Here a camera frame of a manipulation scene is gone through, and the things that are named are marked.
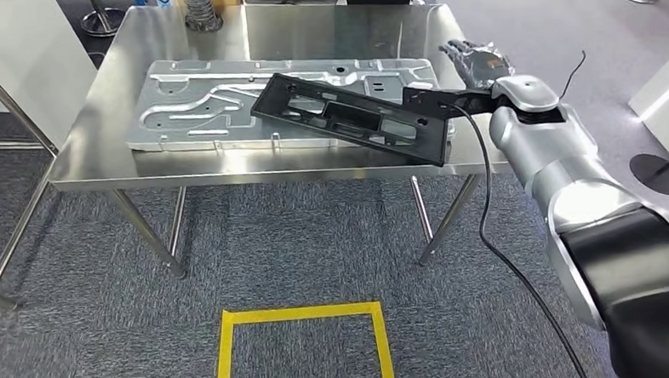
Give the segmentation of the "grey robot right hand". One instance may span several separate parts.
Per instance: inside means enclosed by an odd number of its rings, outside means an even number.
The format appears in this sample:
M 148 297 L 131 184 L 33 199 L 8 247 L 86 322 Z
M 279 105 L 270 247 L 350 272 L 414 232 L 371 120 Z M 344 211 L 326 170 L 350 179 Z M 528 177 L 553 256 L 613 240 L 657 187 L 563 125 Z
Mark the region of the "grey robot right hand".
M 493 43 L 473 43 L 453 39 L 438 47 L 453 62 L 468 89 L 489 89 L 500 77 L 509 77 L 515 68 Z

